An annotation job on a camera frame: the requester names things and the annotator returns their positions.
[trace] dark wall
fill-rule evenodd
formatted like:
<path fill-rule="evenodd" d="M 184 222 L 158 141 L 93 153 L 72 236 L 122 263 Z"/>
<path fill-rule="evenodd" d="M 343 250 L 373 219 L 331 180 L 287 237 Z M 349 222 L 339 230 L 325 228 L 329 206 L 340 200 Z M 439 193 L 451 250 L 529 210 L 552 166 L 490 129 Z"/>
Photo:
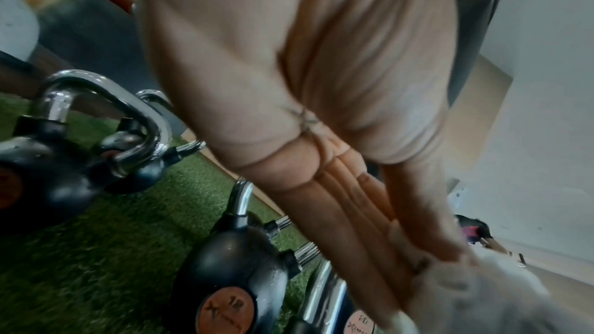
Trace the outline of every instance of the dark wall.
<path fill-rule="evenodd" d="M 38 16 L 40 44 L 75 68 L 109 77 L 133 93 L 160 88 L 144 61 L 134 19 L 108 0 L 60 0 Z M 185 130 L 166 116 L 176 134 Z"/>

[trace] ceiling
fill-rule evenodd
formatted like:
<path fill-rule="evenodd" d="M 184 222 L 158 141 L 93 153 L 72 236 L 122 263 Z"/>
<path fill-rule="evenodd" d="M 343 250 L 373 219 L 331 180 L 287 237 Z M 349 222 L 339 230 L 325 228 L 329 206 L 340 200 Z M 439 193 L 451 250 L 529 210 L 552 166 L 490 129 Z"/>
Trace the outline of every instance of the ceiling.
<path fill-rule="evenodd" d="M 501 0 L 482 54 L 513 77 L 460 213 L 594 262 L 594 0 Z"/>

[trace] green artificial turf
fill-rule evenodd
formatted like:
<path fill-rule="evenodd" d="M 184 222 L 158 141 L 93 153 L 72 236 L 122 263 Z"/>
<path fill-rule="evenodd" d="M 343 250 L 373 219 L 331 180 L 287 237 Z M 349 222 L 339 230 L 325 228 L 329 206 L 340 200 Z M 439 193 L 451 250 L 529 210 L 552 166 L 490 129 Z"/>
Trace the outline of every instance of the green artificial turf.
<path fill-rule="evenodd" d="M 0 95 L 0 140 L 26 109 L 26 101 Z M 69 138 L 90 147 L 115 127 L 73 112 Z M 223 212 L 232 185 L 208 159 L 191 156 L 146 192 L 103 194 L 63 225 L 0 235 L 0 333 L 166 333 L 161 318 L 176 272 Z M 278 216 L 256 198 L 250 210 L 265 221 Z M 304 241 L 288 229 L 275 243 L 294 249 Z M 311 266 L 291 281 L 275 332 L 298 309 Z"/>

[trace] green grass floor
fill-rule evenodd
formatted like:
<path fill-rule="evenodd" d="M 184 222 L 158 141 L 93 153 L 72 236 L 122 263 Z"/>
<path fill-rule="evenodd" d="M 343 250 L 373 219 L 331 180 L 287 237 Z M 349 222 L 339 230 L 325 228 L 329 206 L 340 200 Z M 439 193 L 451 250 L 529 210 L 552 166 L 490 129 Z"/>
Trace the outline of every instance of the green grass floor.
<path fill-rule="evenodd" d="M 0 140 L 27 102 L 0 96 Z M 90 147 L 116 123 L 79 113 L 69 138 Z M 173 166 L 155 187 L 101 195 L 80 217 L 21 236 L 0 235 L 0 333 L 166 333 L 161 318 L 176 272 L 225 209 L 233 180 L 201 155 Z M 263 220 L 278 215 L 253 198 Z M 284 231 L 279 249 L 305 242 Z M 299 308 L 313 269 L 289 285 L 275 332 Z"/>

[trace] hand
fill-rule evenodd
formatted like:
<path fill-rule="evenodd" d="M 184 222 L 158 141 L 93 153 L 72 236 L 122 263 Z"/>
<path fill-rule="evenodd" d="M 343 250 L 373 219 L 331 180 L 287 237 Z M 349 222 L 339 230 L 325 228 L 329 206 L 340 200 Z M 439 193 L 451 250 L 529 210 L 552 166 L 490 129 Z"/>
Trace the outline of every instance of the hand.
<path fill-rule="evenodd" d="M 139 0 L 147 57 L 196 136 L 314 241 L 389 328 L 412 271 L 397 220 L 442 260 L 467 251 L 439 144 L 453 0 Z M 387 189 L 361 154 L 382 165 Z"/>

